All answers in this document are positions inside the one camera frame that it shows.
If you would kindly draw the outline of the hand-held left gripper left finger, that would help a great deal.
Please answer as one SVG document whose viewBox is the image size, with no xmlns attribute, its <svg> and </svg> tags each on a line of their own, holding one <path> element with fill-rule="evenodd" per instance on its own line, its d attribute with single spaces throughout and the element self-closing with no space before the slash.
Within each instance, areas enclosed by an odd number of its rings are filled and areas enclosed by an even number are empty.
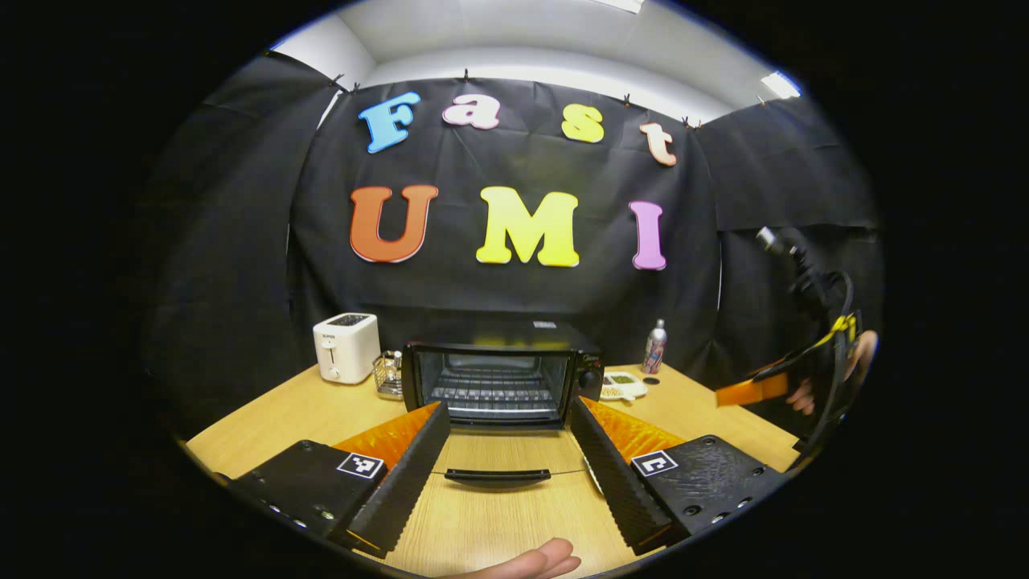
<svg viewBox="0 0 1029 579">
<path fill-rule="evenodd" d="M 229 488 L 286 523 L 344 548 L 396 549 L 451 433 L 445 402 L 391 419 L 330 446 L 299 440 Z"/>
</svg>

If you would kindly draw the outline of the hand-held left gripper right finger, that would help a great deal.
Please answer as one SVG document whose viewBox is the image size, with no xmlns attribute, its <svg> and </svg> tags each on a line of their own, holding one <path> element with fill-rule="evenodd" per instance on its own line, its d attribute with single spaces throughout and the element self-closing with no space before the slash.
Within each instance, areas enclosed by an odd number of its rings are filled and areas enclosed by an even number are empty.
<svg viewBox="0 0 1029 579">
<path fill-rule="evenodd" d="M 570 402 L 568 426 L 637 556 L 725 524 L 788 481 L 712 433 L 685 441 L 595 400 Z"/>
</svg>

